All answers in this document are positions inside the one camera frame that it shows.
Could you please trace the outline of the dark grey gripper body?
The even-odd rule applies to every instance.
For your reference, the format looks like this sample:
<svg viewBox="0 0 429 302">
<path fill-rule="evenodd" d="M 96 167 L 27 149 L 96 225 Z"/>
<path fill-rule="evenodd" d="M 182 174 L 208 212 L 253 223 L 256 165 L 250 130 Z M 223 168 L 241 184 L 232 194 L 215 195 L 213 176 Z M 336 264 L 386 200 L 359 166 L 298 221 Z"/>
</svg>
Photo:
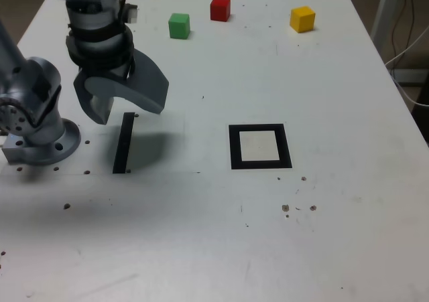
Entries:
<svg viewBox="0 0 429 302">
<path fill-rule="evenodd" d="M 135 64 L 125 63 L 116 68 L 107 67 L 102 64 L 84 64 L 83 66 L 79 66 L 79 71 L 85 73 L 87 78 L 103 77 L 111 80 L 127 80 L 129 75 L 133 75 Z"/>
</svg>

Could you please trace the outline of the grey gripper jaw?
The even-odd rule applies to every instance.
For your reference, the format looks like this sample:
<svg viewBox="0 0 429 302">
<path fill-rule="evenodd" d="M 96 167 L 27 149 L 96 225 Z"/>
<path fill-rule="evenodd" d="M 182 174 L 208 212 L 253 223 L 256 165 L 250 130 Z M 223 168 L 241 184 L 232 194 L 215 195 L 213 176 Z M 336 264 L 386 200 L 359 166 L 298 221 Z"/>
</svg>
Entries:
<svg viewBox="0 0 429 302">
<path fill-rule="evenodd" d="M 74 80 L 74 88 L 78 101 L 85 114 L 99 125 L 106 125 L 111 113 L 114 99 L 112 97 L 99 97 L 86 90 L 84 82 L 87 79 L 85 73 L 78 73 Z"/>
<path fill-rule="evenodd" d="M 85 88 L 91 94 L 107 98 L 123 98 L 139 108 L 160 114 L 166 103 L 169 82 L 154 61 L 139 50 L 133 51 L 135 71 L 127 80 L 103 77 L 86 79 Z"/>
</svg>

